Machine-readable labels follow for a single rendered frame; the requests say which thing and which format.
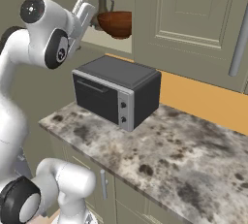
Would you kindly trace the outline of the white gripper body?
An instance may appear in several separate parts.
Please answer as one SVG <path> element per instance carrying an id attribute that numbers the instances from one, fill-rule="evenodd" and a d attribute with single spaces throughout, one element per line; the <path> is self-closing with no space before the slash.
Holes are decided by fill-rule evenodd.
<path id="1" fill-rule="evenodd" d="M 74 15 L 73 36 L 82 36 L 89 26 L 93 15 L 95 15 L 95 7 L 87 0 L 77 0 L 72 14 Z"/>

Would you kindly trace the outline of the brown wooden bowl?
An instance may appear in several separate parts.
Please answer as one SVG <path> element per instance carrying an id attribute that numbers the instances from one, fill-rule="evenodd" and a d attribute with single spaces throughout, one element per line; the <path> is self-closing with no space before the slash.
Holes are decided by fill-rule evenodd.
<path id="1" fill-rule="evenodd" d="M 101 28 L 114 39 L 127 39 L 132 35 L 131 12 L 105 12 L 98 14 Z"/>

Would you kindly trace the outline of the olive base cabinet door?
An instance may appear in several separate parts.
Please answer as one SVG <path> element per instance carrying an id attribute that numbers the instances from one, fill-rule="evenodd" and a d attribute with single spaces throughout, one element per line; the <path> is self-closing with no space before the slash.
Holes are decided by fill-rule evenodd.
<path id="1" fill-rule="evenodd" d="M 116 224 L 116 208 L 114 200 L 113 176 L 106 170 L 108 180 L 108 198 L 103 200 L 103 191 L 101 185 L 101 167 L 90 160 L 88 157 L 80 154 L 69 144 L 64 145 L 64 154 L 66 159 L 91 170 L 96 176 L 96 187 L 94 192 L 85 199 L 88 208 L 95 214 L 99 224 Z"/>

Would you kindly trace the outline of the black toaster oven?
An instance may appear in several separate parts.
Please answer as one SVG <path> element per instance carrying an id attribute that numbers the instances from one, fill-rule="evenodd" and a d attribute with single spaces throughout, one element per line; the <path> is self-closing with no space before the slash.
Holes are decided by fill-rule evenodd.
<path id="1" fill-rule="evenodd" d="M 132 132 L 159 108 L 161 73 L 104 55 L 72 71 L 77 104 Z M 76 80 L 94 81 L 107 93 L 81 88 Z"/>

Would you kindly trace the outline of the olive drawer front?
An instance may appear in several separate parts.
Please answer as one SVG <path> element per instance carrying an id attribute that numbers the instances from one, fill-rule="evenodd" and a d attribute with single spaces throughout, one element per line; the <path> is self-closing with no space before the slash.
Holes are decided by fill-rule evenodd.
<path id="1" fill-rule="evenodd" d="M 147 200 L 140 192 L 130 187 L 128 184 L 118 178 L 115 179 L 115 190 L 116 199 L 121 204 L 134 213 L 141 215 L 147 214 Z"/>

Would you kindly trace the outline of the olive wall cabinet door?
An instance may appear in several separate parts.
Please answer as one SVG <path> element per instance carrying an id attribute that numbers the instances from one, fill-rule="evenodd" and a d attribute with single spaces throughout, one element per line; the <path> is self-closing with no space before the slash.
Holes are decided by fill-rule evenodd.
<path id="1" fill-rule="evenodd" d="M 248 57 L 229 75 L 248 0 L 135 0 L 135 61 L 241 92 Z"/>

